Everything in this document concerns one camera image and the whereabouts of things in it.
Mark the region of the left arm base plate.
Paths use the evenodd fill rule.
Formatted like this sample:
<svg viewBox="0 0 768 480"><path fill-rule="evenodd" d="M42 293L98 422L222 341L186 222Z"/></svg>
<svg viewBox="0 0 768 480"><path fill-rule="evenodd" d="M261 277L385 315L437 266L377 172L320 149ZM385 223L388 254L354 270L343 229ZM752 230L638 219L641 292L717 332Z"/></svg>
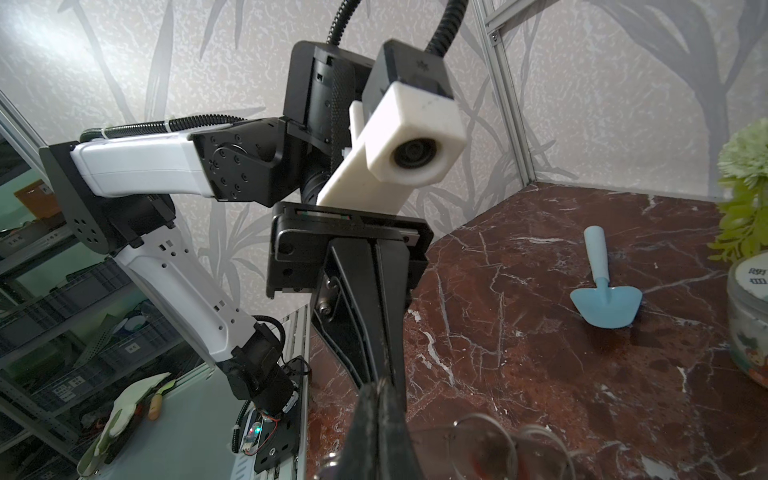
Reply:
<svg viewBox="0 0 768 480"><path fill-rule="evenodd" d="M277 422L262 422L254 460L254 472L260 474L294 457L300 449L302 410L299 404Z"/></svg>

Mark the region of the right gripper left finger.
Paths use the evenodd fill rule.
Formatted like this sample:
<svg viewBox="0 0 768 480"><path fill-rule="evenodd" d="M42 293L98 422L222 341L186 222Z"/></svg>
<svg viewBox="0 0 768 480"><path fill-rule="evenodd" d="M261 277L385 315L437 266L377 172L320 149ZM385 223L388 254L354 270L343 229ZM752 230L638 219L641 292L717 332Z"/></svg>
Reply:
<svg viewBox="0 0 768 480"><path fill-rule="evenodd" d="M378 477L378 385L368 383L359 392L335 478L371 480Z"/></svg>

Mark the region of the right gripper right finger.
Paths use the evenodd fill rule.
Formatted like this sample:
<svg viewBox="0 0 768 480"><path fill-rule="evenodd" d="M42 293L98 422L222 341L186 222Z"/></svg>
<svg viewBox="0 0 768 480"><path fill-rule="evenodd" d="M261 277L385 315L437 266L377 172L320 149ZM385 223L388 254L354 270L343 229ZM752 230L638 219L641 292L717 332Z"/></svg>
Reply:
<svg viewBox="0 0 768 480"><path fill-rule="evenodd" d="M404 410L394 386L387 380L378 384L377 427L378 478L425 479L413 447Z"/></svg>

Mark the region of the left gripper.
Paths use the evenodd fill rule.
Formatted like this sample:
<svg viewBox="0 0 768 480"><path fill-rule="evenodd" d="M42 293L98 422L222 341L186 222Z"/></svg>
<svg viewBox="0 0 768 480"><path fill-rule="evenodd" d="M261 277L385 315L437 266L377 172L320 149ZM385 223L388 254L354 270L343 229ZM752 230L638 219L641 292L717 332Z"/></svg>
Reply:
<svg viewBox="0 0 768 480"><path fill-rule="evenodd" d="M272 214L267 297L308 293L319 278L312 323L323 341L356 386L390 378L406 408L403 323L408 287L418 285L428 264L428 223L291 202L275 204ZM378 272L367 240L379 240Z"/></svg>

